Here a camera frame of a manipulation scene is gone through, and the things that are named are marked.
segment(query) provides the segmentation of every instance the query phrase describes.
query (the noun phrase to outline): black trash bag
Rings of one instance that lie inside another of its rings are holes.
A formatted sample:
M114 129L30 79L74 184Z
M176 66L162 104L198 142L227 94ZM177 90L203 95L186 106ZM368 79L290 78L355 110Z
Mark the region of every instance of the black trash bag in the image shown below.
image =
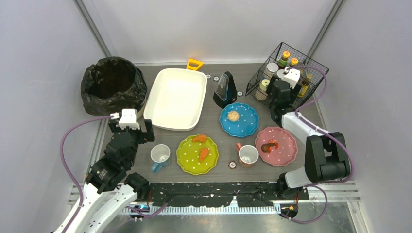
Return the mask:
M80 86L87 113L107 116L123 108L140 111L145 103L147 86L142 72L121 57L100 59L86 69Z

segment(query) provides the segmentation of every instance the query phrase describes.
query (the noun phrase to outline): blue mug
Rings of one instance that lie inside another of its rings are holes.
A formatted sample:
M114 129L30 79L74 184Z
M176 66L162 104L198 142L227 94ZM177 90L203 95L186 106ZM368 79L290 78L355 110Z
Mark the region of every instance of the blue mug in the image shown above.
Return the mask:
M172 158L170 157L170 149L164 144L159 144L153 147L150 152L150 157L154 161L152 166L152 172L156 173L162 169L162 167L170 164Z

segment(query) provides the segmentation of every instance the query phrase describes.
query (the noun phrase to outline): black wire basket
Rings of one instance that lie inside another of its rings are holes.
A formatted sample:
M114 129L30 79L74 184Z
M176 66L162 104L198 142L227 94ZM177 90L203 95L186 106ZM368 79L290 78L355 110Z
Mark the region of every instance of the black wire basket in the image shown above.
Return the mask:
M288 51L291 54L288 60L288 65L292 58L297 58L299 60L299 64L304 64L309 67L318 68L319 70L322 70L325 74L329 72L329 69L326 66L316 62L315 60L301 53L300 51L282 42L277 46L277 48L272 52L271 56L266 60L265 63L262 64L260 69L249 81L246 88L246 96L252 95L255 99L257 99L264 105L269 106L272 98L268 97L268 94L266 94L265 91L259 88L259 84L262 79L271 79L271 77L268 77L266 75L265 68L269 62L274 62L277 64L277 61L280 59L283 52L285 51ZM291 105L294 108L298 108L302 106L306 101L308 101L308 99L313 95L316 88L318 88L319 84L323 80L322 74L314 69L307 68L305 69L305 72L312 74L312 79L306 92L302 97L292 98L293 102L291 103Z

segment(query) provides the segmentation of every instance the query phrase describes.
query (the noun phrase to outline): yellow bottle cap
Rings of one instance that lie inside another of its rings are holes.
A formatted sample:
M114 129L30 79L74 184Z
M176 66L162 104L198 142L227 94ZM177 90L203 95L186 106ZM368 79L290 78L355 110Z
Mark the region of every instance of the yellow bottle cap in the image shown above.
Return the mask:
M292 59L291 59L291 65L292 65L292 66L297 65L298 62L299 62L299 60L298 60L297 58L292 58Z
M284 51L283 52L283 57L284 58L289 58L291 56L291 53L290 52L288 52L288 51Z

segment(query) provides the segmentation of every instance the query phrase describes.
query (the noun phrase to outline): cup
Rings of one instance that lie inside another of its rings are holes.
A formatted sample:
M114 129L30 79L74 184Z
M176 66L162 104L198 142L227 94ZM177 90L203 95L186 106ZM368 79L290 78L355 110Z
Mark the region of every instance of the cup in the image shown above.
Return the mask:
M150 152L150 157L154 161L152 166L152 172L156 173L162 169L162 167L170 164L172 160L170 157L170 149L164 144L159 144L153 147Z
M259 152L254 146L242 146L240 143L236 143L236 150L239 153L239 162L242 167L250 167L259 158Z

